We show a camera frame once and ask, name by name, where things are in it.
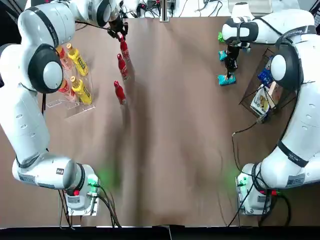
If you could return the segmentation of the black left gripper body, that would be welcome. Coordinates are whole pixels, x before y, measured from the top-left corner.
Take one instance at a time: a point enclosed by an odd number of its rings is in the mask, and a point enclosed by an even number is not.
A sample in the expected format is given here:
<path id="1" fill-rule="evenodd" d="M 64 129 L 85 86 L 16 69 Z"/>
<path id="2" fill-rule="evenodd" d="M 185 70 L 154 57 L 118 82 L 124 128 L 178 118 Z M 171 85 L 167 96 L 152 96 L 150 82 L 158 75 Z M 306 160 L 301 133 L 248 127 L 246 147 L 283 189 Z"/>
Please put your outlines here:
<path id="1" fill-rule="evenodd" d="M 121 13 L 115 13 L 110 16 L 107 28 L 115 32 L 121 32 L 123 29 L 123 23 L 126 22 L 123 21 Z"/>

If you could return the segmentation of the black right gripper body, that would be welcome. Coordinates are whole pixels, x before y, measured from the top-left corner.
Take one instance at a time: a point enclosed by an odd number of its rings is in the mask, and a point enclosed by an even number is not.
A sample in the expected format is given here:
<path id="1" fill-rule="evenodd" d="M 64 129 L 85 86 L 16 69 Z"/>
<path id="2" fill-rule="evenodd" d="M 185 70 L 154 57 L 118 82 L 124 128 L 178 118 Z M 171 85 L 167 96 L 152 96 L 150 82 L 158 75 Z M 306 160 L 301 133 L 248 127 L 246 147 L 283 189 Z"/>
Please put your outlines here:
<path id="1" fill-rule="evenodd" d="M 226 58 L 224 59 L 226 68 L 237 68 L 237 58 L 239 56 L 240 47 L 228 45 L 226 50 Z"/>

